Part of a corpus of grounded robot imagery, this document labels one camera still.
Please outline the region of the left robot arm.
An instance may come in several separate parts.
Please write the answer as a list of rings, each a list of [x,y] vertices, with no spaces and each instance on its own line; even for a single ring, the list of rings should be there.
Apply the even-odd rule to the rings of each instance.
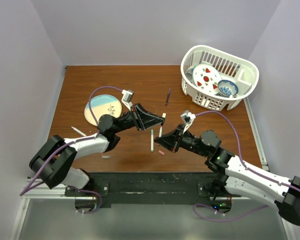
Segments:
[[[50,137],[29,162],[29,167],[35,177],[50,189],[63,184],[75,187],[82,196],[89,196],[94,184],[85,171],[72,167],[75,160],[113,150],[120,141],[117,136],[119,132],[131,128],[144,131],[164,122],[165,116],[151,113],[137,103],[120,117],[102,115],[97,126],[98,132],[93,135],[80,138]]]

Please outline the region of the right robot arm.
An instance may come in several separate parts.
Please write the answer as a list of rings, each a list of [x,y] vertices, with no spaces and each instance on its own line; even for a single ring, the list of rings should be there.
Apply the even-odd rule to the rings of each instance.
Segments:
[[[219,176],[212,185],[217,196],[229,193],[250,198],[277,209],[284,220],[300,226],[300,177],[280,176],[240,159],[221,147],[221,140],[213,130],[196,137],[184,128],[179,124],[154,142],[172,153],[182,148],[205,157],[205,165]]]

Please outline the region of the white marker with green end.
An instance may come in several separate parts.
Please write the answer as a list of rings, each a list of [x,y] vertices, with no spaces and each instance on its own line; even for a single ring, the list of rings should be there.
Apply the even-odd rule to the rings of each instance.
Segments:
[[[154,152],[154,130],[151,129],[150,131],[150,151]]]

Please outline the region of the small black-tipped white marker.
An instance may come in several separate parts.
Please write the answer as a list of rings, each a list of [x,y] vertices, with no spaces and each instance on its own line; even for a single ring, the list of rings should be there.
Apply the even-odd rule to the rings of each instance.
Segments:
[[[158,134],[159,138],[162,136],[162,132],[163,132],[163,126],[161,125],[159,128],[159,134]]]

